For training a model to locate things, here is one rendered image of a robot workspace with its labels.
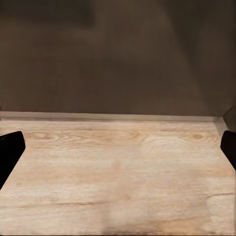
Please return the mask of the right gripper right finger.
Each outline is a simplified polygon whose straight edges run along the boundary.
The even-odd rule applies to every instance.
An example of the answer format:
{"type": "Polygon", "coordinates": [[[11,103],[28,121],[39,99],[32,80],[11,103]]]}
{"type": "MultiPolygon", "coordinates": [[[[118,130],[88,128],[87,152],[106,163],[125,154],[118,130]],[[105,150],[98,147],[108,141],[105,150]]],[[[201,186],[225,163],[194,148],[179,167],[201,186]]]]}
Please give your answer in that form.
{"type": "Polygon", "coordinates": [[[236,133],[231,131],[224,131],[221,138],[220,148],[236,170],[236,133]]]}

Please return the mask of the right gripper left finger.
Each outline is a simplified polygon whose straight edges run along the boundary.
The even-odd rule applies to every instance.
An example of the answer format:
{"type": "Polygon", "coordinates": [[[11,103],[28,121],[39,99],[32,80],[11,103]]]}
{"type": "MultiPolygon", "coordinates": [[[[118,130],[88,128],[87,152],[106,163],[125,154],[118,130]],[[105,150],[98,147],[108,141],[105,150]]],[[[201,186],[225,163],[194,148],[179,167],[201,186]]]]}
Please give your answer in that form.
{"type": "Polygon", "coordinates": [[[0,190],[26,149],[21,131],[0,136],[0,190]]]}

